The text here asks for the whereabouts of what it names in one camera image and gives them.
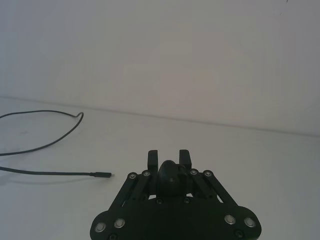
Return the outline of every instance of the white table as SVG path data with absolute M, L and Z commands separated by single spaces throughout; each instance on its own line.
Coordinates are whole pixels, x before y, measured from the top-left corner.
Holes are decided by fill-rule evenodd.
M 108 172 L 112 178 L 32 176 L 0 172 L 2 240 L 89 240 L 129 172 L 178 161 L 188 149 L 193 167 L 212 170 L 262 225 L 261 240 L 318 239 L 320 138 L 0 98 L 0 115 L 52 109 L 84 112 L 79 128 L 38 152 L 0 157 L 4 167 L 34 171 Z M 0 152 L 48 143 L 76 120 L 54 113 L 0 120 Z

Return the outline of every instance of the black cable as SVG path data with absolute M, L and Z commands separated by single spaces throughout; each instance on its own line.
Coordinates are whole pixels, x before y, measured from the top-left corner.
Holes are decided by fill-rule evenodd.
M 35 152 L 44 148 L 47 148 L 60 140 L 64 139 L 66 136 L 68 136 L 70 133 L 72 133 L 81 123 L 82 119 L 84 118 L 84 113 L 79 112 L 77 115 L 72 115 L 67 112 L 63 111 L 56 111 L 56 110 L 35 110 L 35 111 L 20 111 L 20 112 L 12 112 L 12 113 L 7 113 L 5 115 L 0 116 L 0 119 L 11 116 L 11 115 L 17 115 L 17 114 L 31 114 L 31 113 L 41 113 L 41 112 L 51 112 L 51 113 L 59 113 L 59 114 L 64 114 L 67 116 L 70 116 L 72 118 L 78 118 L 80 116 L 80 119 L 78 122 L 74 125 L 71 130 L 69 130 L 67 133 L 65 133 L 63 136 L 59 137 L 57 140 L 50 142 L 46 145 L 32 148 L 29 150 L 23 150 L 23 151 L 14 151 L 14 152 L 5 152 L 5 153 L 0 153 L 0 156 L 10 156 L 10 155 L 18 155 L 18 154 L 26 154 L 26 153 L 31 153 Z M 54 175 L 54 176 L 93 176 L 93 177 L 98 177 L 98 178 L 110 178 L 111 177 L 111 172 L 56 172 L 56 171 L 26 171 L 26 170 L 19 170 L 19 169 L 14 169 L 14 168 L 8 168 L 8 167 L 3 167 L 0 166 L 0 170 L 6 171 L 6 172 L 11 172 L 11 173 L 18 173 L 18 174 L 28 174 L 28 175 Z

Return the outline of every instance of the white surface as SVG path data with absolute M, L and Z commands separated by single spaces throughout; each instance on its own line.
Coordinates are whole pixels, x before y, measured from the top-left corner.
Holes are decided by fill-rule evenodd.
M 319 0 L 2 0 L 0 96 L 320 136 Z
M 0 165 L 35 171 L 111 171 L 110 179 L 0 172 L 0 238 L 88 240 L 97 214 L 109 208 L 130 172 L 190 150 L 193 167 L 212 170 L 235 201 L 253 210 L 261 240 L 318 239 L 320 138 L 62 107 L 0 98 L 0 115 L 54 109 L 84 120 L 72 135 L 38 152 L 1 157 Z M 37 147 L 76 121 L 56 114 L 0 120 L 0 151 Z

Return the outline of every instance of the white wall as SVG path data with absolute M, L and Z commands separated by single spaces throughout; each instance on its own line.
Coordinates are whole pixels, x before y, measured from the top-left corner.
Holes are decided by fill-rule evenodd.
M 320 135 L 319 0 L 2 0 L 0 96 Z
M 145 117 L 0 98 L 12 111 L 84 111 L 79 128 L 45 150 L 0 157 L 3 167 L 35 171 L 111 171 L 110 179 L 0 172 L 1 239 L 88 240 L 97 214 L 110 207 L 128 173 L 147 167 L 148 150 L 177 162 L 189 149 L 193 167 L 210 169 L 262 225 L 259 240 L 316 240 L 320 226 L 320 138 Z M 75 120 L 56 114 L 0 121 L 0 151 L 37 147 Z

